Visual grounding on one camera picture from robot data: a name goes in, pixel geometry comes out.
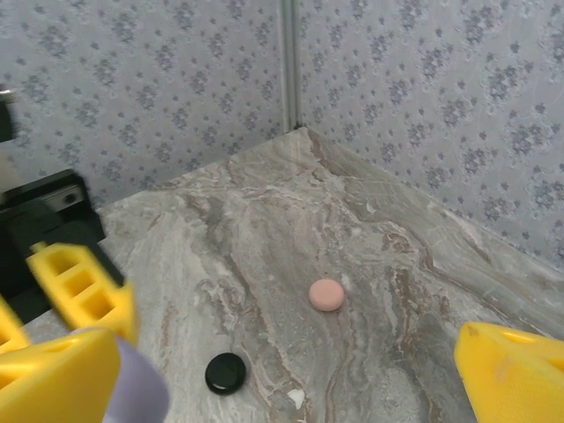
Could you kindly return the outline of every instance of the wall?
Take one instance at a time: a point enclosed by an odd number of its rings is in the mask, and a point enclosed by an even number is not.
[[[301,2],[304,123],[564,270],[564,5]]]
[[[0,82],[25,181],[74,167],[97,204],[283,130],[278,2],[3,0]]]

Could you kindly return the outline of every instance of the pink round object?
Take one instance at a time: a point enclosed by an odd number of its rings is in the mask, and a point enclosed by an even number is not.
[[[345,290],[334,280],[320,279],[309,288],[309,300],[321,311],[333,311],[345,300]]]

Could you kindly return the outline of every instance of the black bottle cap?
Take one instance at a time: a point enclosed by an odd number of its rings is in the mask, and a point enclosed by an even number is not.
[[[238,355],[224,352],[218,355],[205,369],[205,383],[219,395],[233,394],[245,382],[247,369]]]

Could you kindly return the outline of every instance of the patterned wallpaper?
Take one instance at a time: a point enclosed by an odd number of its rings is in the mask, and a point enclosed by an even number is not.
[[[301,2],[304,123],[564,270],[561,0]]]
[[[97,204],[283,130],[278,1],[0,0],[3,145],[27,181],[73,167]]]

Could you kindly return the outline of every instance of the marble surface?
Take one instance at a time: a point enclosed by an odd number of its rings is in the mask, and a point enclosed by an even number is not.
[[[140,350],[170,422],[475,421],[453,361],[465,321],[564,338],[564,277],[301,129],[106,207]],[[320,277],[344,306],[308,303]],[[53,313],[36,340],[66,332]],[[217,397],[217,353],[249,364]]]

